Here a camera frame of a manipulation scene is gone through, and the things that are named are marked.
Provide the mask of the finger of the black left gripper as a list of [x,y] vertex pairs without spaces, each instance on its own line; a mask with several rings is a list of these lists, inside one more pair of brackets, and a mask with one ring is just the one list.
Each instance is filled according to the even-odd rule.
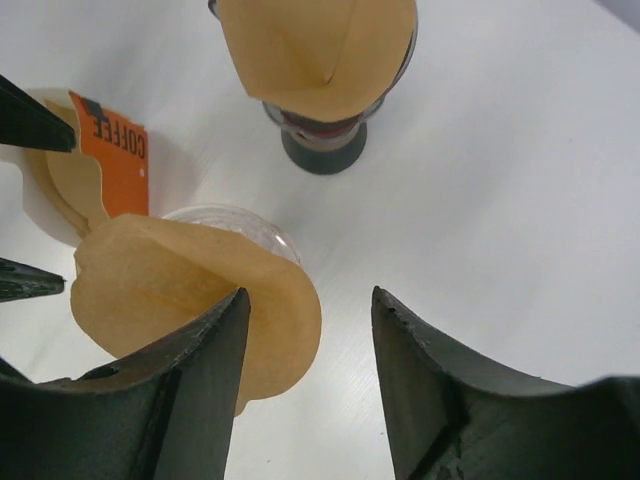
[[33,97],[1,76],[0,142],[44,151],[72,152],[75,130]]
[[0,261],[2,303],[61,294],[65,279],[30,265],[2,258]]

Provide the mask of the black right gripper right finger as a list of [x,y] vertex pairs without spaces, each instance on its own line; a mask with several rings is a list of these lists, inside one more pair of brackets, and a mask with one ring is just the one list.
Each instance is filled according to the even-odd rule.
[[398,479],[635,479],[639,381],[566,386],[498,363],[372,293],[372,333]]

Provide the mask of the brown paper coffee filter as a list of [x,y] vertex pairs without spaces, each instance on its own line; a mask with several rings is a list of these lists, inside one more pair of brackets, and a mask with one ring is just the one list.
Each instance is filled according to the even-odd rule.
[[217,11],[247,94],[320,122],[384,94],[417,20],[414,0],[225,0]]

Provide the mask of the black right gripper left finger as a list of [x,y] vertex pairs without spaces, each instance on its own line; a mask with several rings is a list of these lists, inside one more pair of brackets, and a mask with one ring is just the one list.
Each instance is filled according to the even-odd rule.
[[1,366],[5,479],[220,479],[250,314],[238,289],[188,325],[78,379]]

